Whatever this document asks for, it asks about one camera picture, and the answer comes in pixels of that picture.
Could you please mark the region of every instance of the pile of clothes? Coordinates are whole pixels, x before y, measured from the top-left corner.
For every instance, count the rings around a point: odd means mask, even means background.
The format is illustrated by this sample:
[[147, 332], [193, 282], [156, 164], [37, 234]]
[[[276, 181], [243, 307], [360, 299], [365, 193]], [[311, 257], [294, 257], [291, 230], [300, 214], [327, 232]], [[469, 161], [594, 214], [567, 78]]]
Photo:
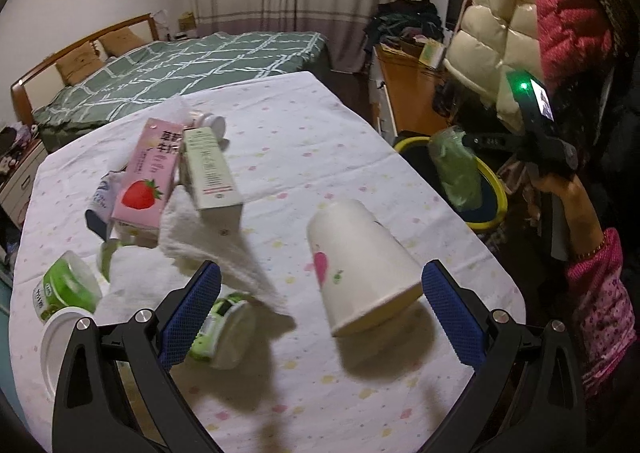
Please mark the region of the pile of clothes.
[[436, 41], [444, 39], [442, 20], [430, 0], [396, 0], [380, 4], [364, 29], [367, 35], [365, 52], [371, 54], [378, 43], [399, 49], [402, 32], [407, 28], [418, 29], [418, 33]]
[[31, 128], [21, 122], [14, 122], [0, 130], [0, 183], [15, 169], [22, 154], [37, 133], [37, 126]]

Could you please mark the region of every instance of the cream puffer jacket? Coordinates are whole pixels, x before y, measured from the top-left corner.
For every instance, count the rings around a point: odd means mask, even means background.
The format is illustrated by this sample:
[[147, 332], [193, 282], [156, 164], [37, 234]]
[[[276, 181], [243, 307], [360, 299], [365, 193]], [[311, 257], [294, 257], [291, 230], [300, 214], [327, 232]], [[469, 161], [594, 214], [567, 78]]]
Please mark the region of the cream puffer jacket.
[[494, 102], [507, 128], [522, 132], [506, 73], [528, 70], [542, 81], [536, 0], [472, 0], [451, 40], [445, 66], [465, 86]]

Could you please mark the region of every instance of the camera screen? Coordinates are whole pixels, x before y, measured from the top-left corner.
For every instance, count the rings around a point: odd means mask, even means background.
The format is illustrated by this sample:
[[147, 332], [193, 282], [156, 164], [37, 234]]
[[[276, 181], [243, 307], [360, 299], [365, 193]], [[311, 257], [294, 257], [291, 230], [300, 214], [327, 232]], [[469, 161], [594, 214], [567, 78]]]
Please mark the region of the camera screen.
[[549, 98], [546, 97], [545, 89], [534, 80], [531, 80], [531, 86], [533, 88], [533, 93], [536, 95], [536, 101], [538, 102], [540, 113], [549, 120], [553, 120], [554, 114], [551, 111], [551, 105], [549, 104]]

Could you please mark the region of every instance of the white paper cup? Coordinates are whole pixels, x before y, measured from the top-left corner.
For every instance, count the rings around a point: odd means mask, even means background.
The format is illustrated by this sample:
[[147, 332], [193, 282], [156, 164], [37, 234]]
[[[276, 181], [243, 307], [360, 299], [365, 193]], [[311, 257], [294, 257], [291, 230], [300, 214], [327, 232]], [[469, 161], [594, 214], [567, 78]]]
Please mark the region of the white paper cup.
[[357, 200], [318, 211], [306, 236], [332, 336], [374, 327], [421, 296], [420, 264]]
[[85, 317], [92, 318], [94, 315], [80, 307], [66, 307], [53, 314], [42, 330], [40, 368], [47, 393], [52, 401], [56, 398], [56, 386], [66, 346], [69, 344], [76, 322]]

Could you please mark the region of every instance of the blue gripper pad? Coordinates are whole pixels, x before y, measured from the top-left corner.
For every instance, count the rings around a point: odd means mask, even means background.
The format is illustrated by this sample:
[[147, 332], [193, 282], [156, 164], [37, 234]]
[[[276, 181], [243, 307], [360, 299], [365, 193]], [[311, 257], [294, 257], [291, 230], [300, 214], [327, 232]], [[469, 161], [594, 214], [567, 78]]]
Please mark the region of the blue gripper pad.
[[209, 263], [164, 327], [158, 361], [167, 372], [183, 362], [220, 294], [221, 283], [220, 267]]
[[434, 261], [422, 270], [422, 291], [461, 363], [478, 371], [484, 363], [484, 332], [456, 291], [459, 287]]

